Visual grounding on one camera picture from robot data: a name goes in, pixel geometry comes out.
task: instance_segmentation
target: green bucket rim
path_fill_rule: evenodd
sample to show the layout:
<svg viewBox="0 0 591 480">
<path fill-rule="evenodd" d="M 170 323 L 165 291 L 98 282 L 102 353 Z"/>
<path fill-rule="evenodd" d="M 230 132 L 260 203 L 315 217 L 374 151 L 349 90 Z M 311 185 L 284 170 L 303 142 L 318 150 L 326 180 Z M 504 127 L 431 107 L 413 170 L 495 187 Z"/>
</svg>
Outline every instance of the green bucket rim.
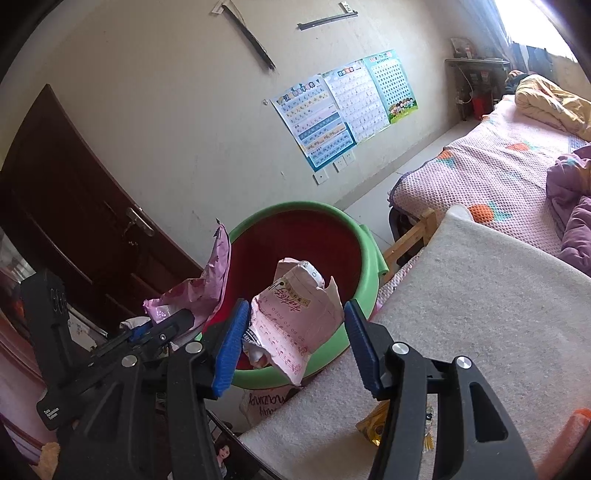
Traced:
<svg viewBox="0 0 591 480">
<path fill-rule="evenodd" d="M 384 258 L 379 251 L 378 245 L 369 229 L 365 225 L 358 225 L 345 212 L 321 202 L 285 202 L 273 205 L 271 207 L 260 210 L 242 221 L 237 227 L 232 229 L 229 233 L 230 243 L 233 243 L 240 235 L 248 230 L 252 225 L 260 220 L 267 218 L 276 213 L 286 212 L 290 210 L 310 210 L 315 212 L 326 212 L 338 220 L 345 223 L 357 237 L 361 249 L 361 276 L 359 283 L 355 290 L 354 299 L 357 299 L 361 310 L 366 318 L 374 309 L 376 299 L 378 297 L 378 283 L 379 276 L 384 275 L 388 271 L 388 267 Z M 368 290 L 375 289 L 375 294 L 371 293 L 368 297 Z M 304 377 L 315 374 L 326 365 L 337 358 L 342 352 L 349 347 L 349 338 L 345 331 L 345 324 L 342 324 L 333 336 L 325 342 L 317 351 L 315 351 L 310 360 Z M 248 390 L 264 390 L 267 388 L 283 387 L 289 384 L 287 377 L 279 370 L 273 367 L 265 367 L 253 370 L 234 370 L 234 377 L 232 385 Z"/>
</svg>

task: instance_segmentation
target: window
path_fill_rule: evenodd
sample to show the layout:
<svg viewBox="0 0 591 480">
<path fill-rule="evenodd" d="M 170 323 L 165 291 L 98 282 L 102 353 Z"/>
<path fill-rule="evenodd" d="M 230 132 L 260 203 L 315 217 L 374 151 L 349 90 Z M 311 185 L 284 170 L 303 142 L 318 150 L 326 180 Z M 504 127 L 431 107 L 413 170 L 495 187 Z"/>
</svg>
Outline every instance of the window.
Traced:
<svg viewBox="0 0 591 480">
<path fill-rule="evenodd" d="M 554 25 L 530 0 L 495 0 L 495 3 L 513 42 L 545 48 L 552 55 L 576 61 Z"/>
</svg>

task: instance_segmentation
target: yellow quilt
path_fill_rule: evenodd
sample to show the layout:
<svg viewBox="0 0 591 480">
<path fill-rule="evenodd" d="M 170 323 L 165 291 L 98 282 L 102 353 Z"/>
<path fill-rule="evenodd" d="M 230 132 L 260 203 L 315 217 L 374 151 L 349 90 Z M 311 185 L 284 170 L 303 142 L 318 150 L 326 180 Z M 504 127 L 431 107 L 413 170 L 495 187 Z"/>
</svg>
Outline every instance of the yellow quilt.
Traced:
<svg viewBox="0 0 591 480">
<path fill-rule="evenodd" d="M 541 75 L 521 80 L 515 104 L 524 115 L 591 142 L 591 102 L 566 92 Z"/>
</svg>

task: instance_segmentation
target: educational poster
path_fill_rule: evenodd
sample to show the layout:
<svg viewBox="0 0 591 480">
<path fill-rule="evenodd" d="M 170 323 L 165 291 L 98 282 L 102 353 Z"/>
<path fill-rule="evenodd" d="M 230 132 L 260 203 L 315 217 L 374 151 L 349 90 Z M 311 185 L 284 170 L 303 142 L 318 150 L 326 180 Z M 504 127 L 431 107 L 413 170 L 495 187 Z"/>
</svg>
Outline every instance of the educational poster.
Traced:
<svg viewBox="0 0 591 480">
<path fill-rule="evenodd" d="M 368 69 L 361 60 L 323 73 L 346 122 L 360 143 L 389 125 L 388 113 Z"/>
<path fill-rule="evenodd" d="M 320 75 L 294 85 L 271 102 L 314 171 L 356 145 Z"/>
<path fill-rule="evenodd" d="M 365 57 L 363 63 L 378 88 L 391 124 L 418 108 L 413 90 L 394 50 Z"/>
</svg>

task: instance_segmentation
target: purple blanket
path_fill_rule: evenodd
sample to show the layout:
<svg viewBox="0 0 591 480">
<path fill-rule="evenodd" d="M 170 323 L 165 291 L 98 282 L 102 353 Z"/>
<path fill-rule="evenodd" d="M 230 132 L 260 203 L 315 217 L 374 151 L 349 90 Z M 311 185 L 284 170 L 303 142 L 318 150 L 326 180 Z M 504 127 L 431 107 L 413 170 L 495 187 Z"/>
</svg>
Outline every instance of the purple blanket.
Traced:
<svg viewBox="0 0 591 480">
<path fill-rule="evenodd" d="M 591 145 L 548 169 L 546 196 L 562 238 L 558 258 L 591 277 Z"/>
</svg>

